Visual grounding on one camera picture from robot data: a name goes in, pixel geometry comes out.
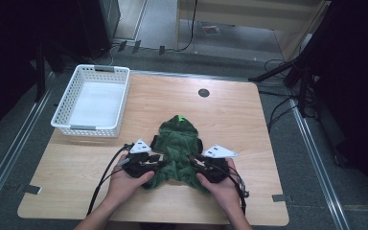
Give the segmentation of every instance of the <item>person's left hand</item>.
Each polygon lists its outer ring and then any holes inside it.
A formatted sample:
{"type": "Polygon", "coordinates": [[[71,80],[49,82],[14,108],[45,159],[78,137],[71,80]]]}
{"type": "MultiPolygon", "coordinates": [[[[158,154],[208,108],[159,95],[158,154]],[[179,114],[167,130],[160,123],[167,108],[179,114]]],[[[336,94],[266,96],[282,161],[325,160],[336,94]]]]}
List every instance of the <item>person's left hand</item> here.
{"type": "MultiPolygon", "coordinates": [[[[122,155],[119,162],[126,157],[125,154],[122,155]]],[[[154,176],[154,172],[150,171],[139,178],[134,178],[128,175],[122,170],[122,167],[119,166],[115,166],[112,172],[116,173],[112,174],[110,177],[109,188],[103,202],[112,205],[114,209],[127,201],[142,184],[148,182],[154,176]]]]}

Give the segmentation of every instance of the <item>tabletop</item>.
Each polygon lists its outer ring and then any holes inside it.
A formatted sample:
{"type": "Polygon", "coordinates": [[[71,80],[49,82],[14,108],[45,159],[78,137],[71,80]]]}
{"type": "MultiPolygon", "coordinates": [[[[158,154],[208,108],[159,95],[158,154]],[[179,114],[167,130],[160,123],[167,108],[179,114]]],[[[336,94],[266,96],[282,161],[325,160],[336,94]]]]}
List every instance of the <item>tabletop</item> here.
{"type": "MultiPolygon", "coordinates": [[[[158,128],[182,115],[198,130],[207,150],[220,145],[236,152],[236,168],[250,197],[246,217],[252,225],[286,225],[288,211],[265,125],[258,88],[251,82],[130,74],[130,88],[117,138],[66,136],[55,129],[31,181],[42,187],[25,194],[18,215],[25,219],[84,219],[104,170],[125,143],[151,143],[158,128]],[[207,89],[208,97],[198,95],[207,89]]],[[[98,194],[105,196],[108,181],[98,194]]],[[[169,180],[139,189],[111,220],[226,224],[210,195],[169,180]]]]}

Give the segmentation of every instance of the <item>white plastic basket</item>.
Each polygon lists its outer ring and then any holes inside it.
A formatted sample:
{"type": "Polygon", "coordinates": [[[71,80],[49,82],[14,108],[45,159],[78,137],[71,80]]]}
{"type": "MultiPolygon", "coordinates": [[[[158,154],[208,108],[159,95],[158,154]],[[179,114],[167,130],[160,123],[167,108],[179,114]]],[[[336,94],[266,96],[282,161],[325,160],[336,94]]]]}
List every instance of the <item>white plastic basket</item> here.
{"type": "Polygon", "coordinates": [[[64,135],[117,137],[128,89],[128,68],[79,65],[51,124],[64,135]]]}

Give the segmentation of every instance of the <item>fingers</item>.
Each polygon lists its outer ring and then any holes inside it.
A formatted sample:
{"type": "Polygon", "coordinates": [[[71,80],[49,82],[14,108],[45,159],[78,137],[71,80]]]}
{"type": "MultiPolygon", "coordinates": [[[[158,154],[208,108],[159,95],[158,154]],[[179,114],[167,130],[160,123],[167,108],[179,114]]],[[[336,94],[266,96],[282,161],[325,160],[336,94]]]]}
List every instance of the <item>fingers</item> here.
{"type": "Polygon", "coordinates": [[[139,178],[136,179],[136,181],[140,184],[143,185],[144,183],[148,182],[149,180],[151,180],[151,178],[154,176],[154,172],[153,171],[149,171],[144,173],[142,176],[140,176],[139,178]]]}
{"type": "Polygon", "coordinates": [[[202,186],[204,186],[207,189],[210,189],[211,182],[209,182],[209,180],[203,174],[197,173],[196,178],[198,178],[202,186]]]}
{"type": "Polygon", "coordinates": [[[121,155],[121,158],[119,158],[118,163],[121,162],[121,161],[123,161],[123,160],[125,160],[126,158],[127,158],[127,155],[126,154],[122,154],[121,155]]]}
{"type": "Polygon", "coordinates": [[[226,162],[228,162],[228,166],[231,167],[232,169],[236,169],[235,167],[235,162],[232,158],[225,158],[226,162]]]}

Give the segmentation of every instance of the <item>forearm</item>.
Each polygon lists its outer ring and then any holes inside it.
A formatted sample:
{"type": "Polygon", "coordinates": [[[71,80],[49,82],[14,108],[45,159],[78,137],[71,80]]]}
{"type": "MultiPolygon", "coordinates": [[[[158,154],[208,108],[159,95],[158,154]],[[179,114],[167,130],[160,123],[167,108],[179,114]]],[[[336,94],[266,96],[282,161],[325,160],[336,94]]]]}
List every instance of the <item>forearm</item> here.
{"type": "Polygon", "coordinates": [[[225,208],[223,209],[223,211],[228,217],[229,222],[231,223],[234,230],[245,230],[245,229],[252,230],[252,226],[250,226],[250,223],[244,216],[241,206],[225,208]]]}
{"type": "Polygon", "coordinates": [[[107,224],[107,221],[112,216],[118,206],[109,204],[105,200],[86,217],[75,230],[101,230],[107,224]]]}

